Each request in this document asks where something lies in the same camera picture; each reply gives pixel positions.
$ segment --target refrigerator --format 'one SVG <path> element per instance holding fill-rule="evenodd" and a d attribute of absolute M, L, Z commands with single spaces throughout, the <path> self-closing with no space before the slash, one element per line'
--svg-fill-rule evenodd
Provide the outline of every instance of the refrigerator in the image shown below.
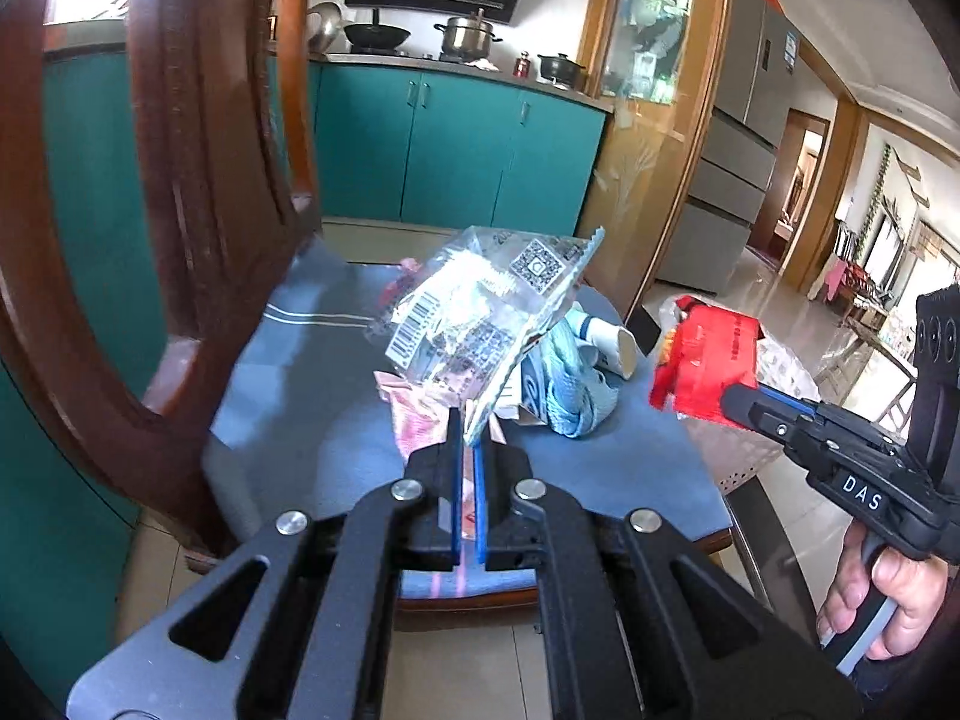
<path fill-rule="evenodd" d="M 733 0 L 707 140 L 656 278 L 721 293 L 770 185 L 800 33 L 766 0 Z"/>

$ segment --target red package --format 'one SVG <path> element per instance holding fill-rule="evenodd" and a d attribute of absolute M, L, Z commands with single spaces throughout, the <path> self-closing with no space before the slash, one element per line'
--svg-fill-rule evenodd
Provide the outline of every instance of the red package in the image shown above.
<path fill-rule="evenodd" d="M 686 317 L 664 346 L 650 404 L 662 410 L 672 394 L 679 413 L 739 427 L 723 416 L 720 398 L 731 384 L 757 386 L 760 322 L 689 295 L 678 299 L 677 306 Z"/>

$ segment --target human hand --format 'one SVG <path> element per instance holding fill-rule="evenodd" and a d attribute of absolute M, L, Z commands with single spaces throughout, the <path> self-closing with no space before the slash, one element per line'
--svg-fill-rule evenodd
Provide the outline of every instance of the human hand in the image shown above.
<path fill-rule="evenodd" d="M 867 528 L 859 522 L 847 528 L 836 577 L 817 615 L 817 633 L 821 638 L 831 631 L 846 632 L 867 597 L 870 577 L 860 555 L 866 536 Z M 896 601 L 899 608 L 870 645 L 867 658 L 886 661 L 913 652 L 944 603 L 949 579 L 947 564 L 939 557 L 916 562 L 887 547 L 874 564 L 871 576 L 877 589 Z"/>

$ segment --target countertop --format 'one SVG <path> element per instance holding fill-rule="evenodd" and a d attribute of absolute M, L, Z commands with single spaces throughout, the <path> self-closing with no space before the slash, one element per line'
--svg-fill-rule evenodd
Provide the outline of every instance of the countertop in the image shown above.
<path fill-rule="evenodd" d="M 603 111 L 604 113 L 613 111 L 613 102 L 611 100 L 594 100 L 594 98 L 588 97 L 581 92 L 560 89 L 549 83 L 541 83 L 534 79 L 518 79 L 511 73 L 503 73 L 502 71 L 501 73 L 495 73 L 494 71 L 480 70 L 479 68 L 458 65 L 453 62 L 440 62 L 436 59 L 420 59 L 414 56 L 371 56 L 357 55 L 356 53 L 329 53 L 328 55 L 314 55 L 312 53 L 312 55 L 309 56 L 311 61 L 330 65 L 371 65 L 375 67 L 426 70 L 431 73 L 450 73 L 455 76 L 469 76 L 472 79 L 507 83 L 512 86 L 518 86 L 521 89 L 528 89 L 531 92 L 554 95 L 554 97 L 570 100 L 572 103 L 579 103 L 580 105 L 596 108 L 598 111 Z"/>
<path fill-rule="evenodd" d="M 59 59 L 80 53 L 121 52 L 126 49 L 127 29 L 123 20 L 102 19 L 90 22 L 56 23 L 46 25 L 43 34 L 43 47 L 48 59 Z M 268 50 L 275 52 L 275 44 L 268 44 Z M 309 55 L 310 61 L 330 65 L 371 65 L 376 67 L 407 68 L 408 70 L 430 71 L 431 73 L 450 73 L 455 76 L 469 76 L 473 79 L 507 83 L 512 86 L 539 92 L 544 95 L 570 100 L 572 103 L 587 105 L 604 113 L 613 111 L 613 101 L 608 98 L 594 100 L 581 92 L 560 89 L 549 83 L 540 83 L 536 79 L 516 79 L 511 73 L 494 73 L 479 68 L 440 62 L 435 59 L 420 59 L 412 56 L 368 56 L 353 53 L 329 53 L 328 55 Z"/>

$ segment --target metal screw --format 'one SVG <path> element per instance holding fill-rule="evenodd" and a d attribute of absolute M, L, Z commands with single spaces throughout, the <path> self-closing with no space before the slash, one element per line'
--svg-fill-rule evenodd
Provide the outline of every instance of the metal screw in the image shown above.
<path fill-rule="evenodd" d="M 390 488 L 390 493 L 398 501 L 416 501 L 424 494 L 424 486 L 416 479 L 398 479 Z"/>
<path fill-rule="evenodd" d="M 637 509 L 630 515 L 630 524 L 637 533 L 656 533 L 664 519 L 652 509 Z"/>
<path fill-rule="evenodd" d="M 536 499 L 543 498 L 546 495 L 546 485 L 539 479 L 524 479 L 517 482 L 514 490 L 517 497 L 525 501 L 536 501 Z"/>
<path fill-rule="evenodd" d="M 310 520 L 303 512 L 284 512 L 277 517 L 277 530 L 285 536 L 303 533 Z"/>

